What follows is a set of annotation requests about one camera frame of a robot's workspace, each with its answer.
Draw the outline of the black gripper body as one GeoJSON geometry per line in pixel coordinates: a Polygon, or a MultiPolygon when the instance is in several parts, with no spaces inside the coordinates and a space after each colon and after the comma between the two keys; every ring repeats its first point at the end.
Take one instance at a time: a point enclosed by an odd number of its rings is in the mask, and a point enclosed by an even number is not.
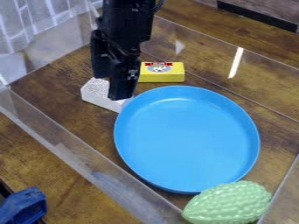
{"type": "Polygon", "coordinates": [[[137,55],[149,40],[154,0],[102,0],[97,28],[102,39],[122,53],[137,55]]]}

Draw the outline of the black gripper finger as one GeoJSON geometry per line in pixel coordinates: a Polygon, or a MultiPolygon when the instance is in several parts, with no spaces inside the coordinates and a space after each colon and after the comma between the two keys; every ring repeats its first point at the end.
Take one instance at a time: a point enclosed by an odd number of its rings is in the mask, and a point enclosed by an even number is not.
{"type": "Polygon", "coordinates": [[[130,98],[140,75],[140,60],[136,56],[124,55],[117,50],[109,51],[108,62],[108,98],[112,101],[130,98]]]}
{"type": "Polygon", "coordinates": [[[102,39],[98,30],[90,32],[90,66],[93,77],[106,78],[109,76],[109,55],[108,55],[108,42],[102,39]]]}

